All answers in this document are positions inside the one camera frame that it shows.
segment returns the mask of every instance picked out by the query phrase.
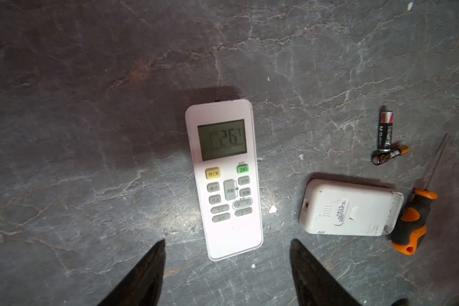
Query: screwdriver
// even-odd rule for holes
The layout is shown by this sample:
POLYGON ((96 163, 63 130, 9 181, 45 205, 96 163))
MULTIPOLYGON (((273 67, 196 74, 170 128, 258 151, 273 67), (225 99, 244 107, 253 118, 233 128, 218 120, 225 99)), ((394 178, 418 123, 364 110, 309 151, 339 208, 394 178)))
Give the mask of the screwdriver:
POLYGON ((437 157, 437 162, 435 163, 427 185, 424 189, 415 189, 414 198, 407 204, 405 213, 398 219, 391 233, 393 248, 403 254, 413 255, 427 233, 427 226, 425 224, 428 214, 430 213, 430 205, 439 197, 436 193, 428 191, 428 186, 441 161, 448 140, 449 135, 446 134, 439 147, 439 156, 437 157))

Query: black object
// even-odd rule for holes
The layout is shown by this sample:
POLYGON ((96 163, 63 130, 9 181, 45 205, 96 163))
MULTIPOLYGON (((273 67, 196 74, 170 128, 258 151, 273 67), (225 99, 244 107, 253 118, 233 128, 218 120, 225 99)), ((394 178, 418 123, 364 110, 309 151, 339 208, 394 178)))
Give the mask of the black object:
POLYGON ((381 152, 391 151, 392 142, 392 112, 382 111, 379 117, 377 131, 377 149, 381 152))
POLYGON ((405 145, 400 145, 396 149, 391 150, 389 152, 377 151, 377 153, 374 153, 373 155, 372 162, 374 165, 377 166, 408 152, 410 152, 410 148, 408 148, 408 146, 405 145))
POLYGON ((165 257, 165 240, 162 240, 98 306, 156 306, 161 293, 165 257))
POLYGON ((407 203, 408 210, 398 219, 391 233, 392 246, 405 255, 413 255, 427 233, 427 217, 435 193, 416 189, 415 197, 407 203))
MULTIPOLYGON (((359 306, 320 262, 297 239, 292 240, 290 260, 300 306, 359 306)), ((400 299, 392 306, 407 306, 400 299)))

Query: yellow power button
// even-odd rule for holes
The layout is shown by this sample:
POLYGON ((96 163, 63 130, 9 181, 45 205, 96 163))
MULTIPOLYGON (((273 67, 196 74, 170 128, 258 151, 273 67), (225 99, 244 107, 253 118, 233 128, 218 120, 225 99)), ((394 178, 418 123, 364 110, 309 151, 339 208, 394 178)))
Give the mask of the yellow power button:
POLYGON ((206 178, 208 180, 219 179, 221 177, 221 172, 219 168, 210 168, 206 169, 206 178))

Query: white plastic casing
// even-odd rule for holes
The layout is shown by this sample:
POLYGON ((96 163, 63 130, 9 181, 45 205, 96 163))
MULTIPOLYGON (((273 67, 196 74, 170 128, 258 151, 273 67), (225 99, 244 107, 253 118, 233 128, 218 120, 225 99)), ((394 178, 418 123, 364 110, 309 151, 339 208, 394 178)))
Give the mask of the white plastic casing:
POLYGON ((202 224, 206 237, 209 259, 216 261, 222 260, 233 255, 241 254, 246 251, 254 250, 262 245, 262 219, 260 214, 260 194, 258 189, 257 172, 257 151, 255 145, 255 131, 253 124, 253 108, 249 101, 245 99, 214 102, 207 104, 192 105, 185 112, 185 122, 190 142, 192 162, 194 164, 194 176, 197 185, 197 195, 202 214, 202 224), (201 145, 199 142, 198 126, 214 124, 233 120, 244 119, 247 152, 209 161, 202 160, 201 145), (249 172, 238 174, 236 167, 239 163, 249 166, 249 172), (219 167, 221 177, 215 180, 206 179, 206 169, 219 167), (238 177, 248 175, 250 183, 243 187, 251 189, 251 195, 245 198, 252 199, 252 213, 244 216, 236 216, 233 202, 242 199, 237 196, 235 200, 226 201, 223 182, 226 180, 238 180, 238 177), (209 193, 207 185, 218 182, 220 192, 209 193), (211 205, 208 201, 209 196, 214 194, 221 195, 221 203, 228 204, 231 217, 228 220, 214 223, 211 205))
POLYGON ((393 230, 403 194, 383 187, 314 179, 299 224, 310 234, 380 236, 393 230))

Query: remote button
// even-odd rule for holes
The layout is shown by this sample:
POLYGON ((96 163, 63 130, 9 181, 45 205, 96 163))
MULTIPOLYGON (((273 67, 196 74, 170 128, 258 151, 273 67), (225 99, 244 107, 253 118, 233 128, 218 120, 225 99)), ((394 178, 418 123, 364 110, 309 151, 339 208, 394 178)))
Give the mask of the remote button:
POLYGON ((214 182, 214 183, 208 184, 208 192, 215 193, 215 192, 218 192, 218 191, 219 191, 219 183, 218 182, 214 182))
POLYGON ((225 188, 225 198, 227 201, 236 199, 236 189, 234 187, 234 180, 227 180, 223 182, 225 188))
POLYGON ((250 188, 240 189, 240 196, 241 197, 249 196, 250 194, 251 194, 250 188))
POLYGON ((242 210, 235 211, 234 215, 237 216, 237 217, 241 217, 241 216, 245 216, 246 214, 251 213, 252 211, 253 210, 251 209, 251 207, 248 207, 248 208, 245 208, 245 209, 242 209, 242 210))
POLYGON ((221 206, 216 206, 216 207, 211 208, 212 213, 220 213, 220 212, 225 212, 229 210, 230 210, 229 205, 221 205, 221 206))
POLYGON ((231 217, 231 216, 230 216, 230 213, 227 212, 227 213, 223 213, 223 214, 219 214, 219 215, 217 215, 217 216, 214 216, 214 217, 212 218, 212 221, 213 221, 214 223, 216 223, 216 222, 221 222, 221 221, 224 221, 224 220, 228 220, 230 217, 231 217))
POLYGON ((221 177, 221 172, 219 168, 210 168, 206 169, 206 178, 208 180, 219 179, 221 177))
POLYGON ((238 178, 238 185, 250 184, 250 176, 242 176, 238 178))
POLYGON ((221 195, 215 194, 209 197, 209 203, 212 204, 218 204, 221 203, 221 195))
POLYGON ((240 200, 240 201, 236 201, 233 203, 233 207, 234 209, 238 209, 238 208, 244 208, 246 206, 250 206, 251 205, 251 199, 245 199, 245 200, 240 200))
POLYGON ((248 165, 245 163, 245 164, 241 164, 239 165, 238 167, 236 167, 236 173, 238 174, 242 174, 242 173, 246 173, 248 172, 248 165))

